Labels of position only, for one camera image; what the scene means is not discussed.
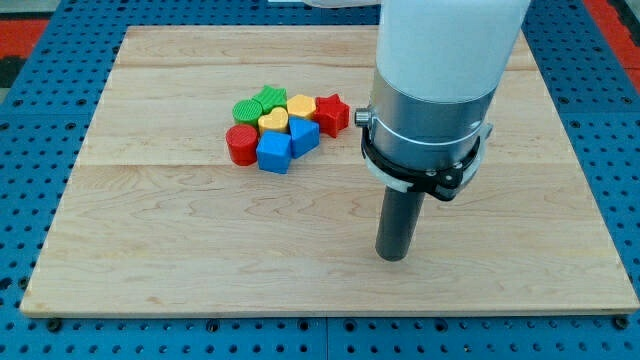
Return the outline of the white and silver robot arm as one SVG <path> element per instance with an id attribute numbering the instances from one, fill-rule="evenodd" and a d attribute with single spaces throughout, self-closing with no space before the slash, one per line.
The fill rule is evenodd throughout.
<path id="1" fill-rule="evenodd" d="M 371 94 L 374 147 L 415 170 L 473 148 L 529 0 L 382 0 Z"/>

